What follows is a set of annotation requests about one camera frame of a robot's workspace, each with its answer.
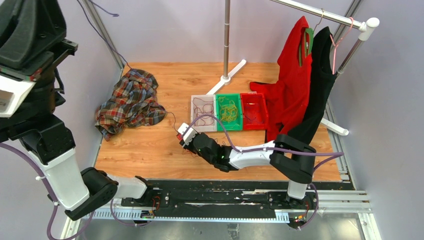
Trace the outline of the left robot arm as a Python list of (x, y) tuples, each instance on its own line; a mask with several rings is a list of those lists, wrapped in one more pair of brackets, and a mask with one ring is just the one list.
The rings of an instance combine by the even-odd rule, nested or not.
[(65, 103), (58, 65), (78, 49), (56, 0), (5, 0), (0, 5), (0, 141), (18, 140), (55, 206), (72, 220), (115, 198), (149, 206), (153, 193), (139, 176), (80, 170), (73, 134), (54, 115)]

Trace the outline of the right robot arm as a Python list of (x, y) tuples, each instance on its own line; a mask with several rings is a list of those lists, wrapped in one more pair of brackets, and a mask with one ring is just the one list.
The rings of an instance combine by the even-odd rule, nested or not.
[(232, 147), (220, 145), (205, 133), (193, 137), (178, 134), (180, 145), (222, 172), (247, 167), (272, 166), (289, 179), (286, 203), (294, 209), (306, 202), (306, 189), (312, 182), (316, 150), (288, 135), (279, 134), (270, 142)]

